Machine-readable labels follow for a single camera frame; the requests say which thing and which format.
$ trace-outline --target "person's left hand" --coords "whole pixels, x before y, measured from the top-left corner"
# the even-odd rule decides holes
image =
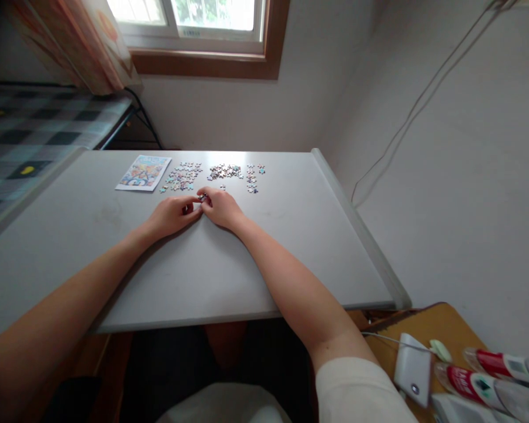
[[[198,197],[168,197],[162,200],[151,216],[137,228],[138,235],[147,237],[151,243],[172,235],[202,215],[202,209],[194,210]]]

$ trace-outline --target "white table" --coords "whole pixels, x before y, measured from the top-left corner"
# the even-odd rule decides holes
[[[139,154],[202,163],[194,191],[118,191]],[[219,163],[266,166],[257,194],[237,177],[207,181]],[[219,187],[299,258],[346,308],[410,300],[321,153],[80,151],[0,224],[0,333],[141,224],[167,196]],[[98,320],[100,332],[273,317],[278,310],[244,245],[205,216],[151,248]]]

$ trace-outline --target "plastic bottle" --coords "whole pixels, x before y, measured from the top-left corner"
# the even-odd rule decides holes
[[[529,423],[529,388],[442,362],[435,375],[451,393]]]
[[[479,373],[487,373],[498,379],[515,379],[529,386],[529,358],[466,348],[464,359]]]

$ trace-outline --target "white device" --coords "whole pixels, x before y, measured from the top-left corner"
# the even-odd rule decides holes
[[[402,333],[400,342],[394,383],[408,397],[423,408],[427,408],[431,379],[431,352],[410,334]]]
[[[433,394],[433,407],[442,423],[517,423],[518,420],[451,394]]]

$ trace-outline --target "red bottle label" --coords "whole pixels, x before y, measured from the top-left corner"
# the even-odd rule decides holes
[[[486,403],[480,398],[472,386],[470,375],[473,373],[474,372],[471,372],[470,370],[460,367],[447,367],[448,380],[460,395],[462,395],[464,398],[468,398],[469,400],[486,405]]]
[[[511,373],[505,367],[504,355],[502,353],[494,354],[493,352],[478,350],[476,351],[476,358],[484,370],[486,370],[492,376],[511,377]]]

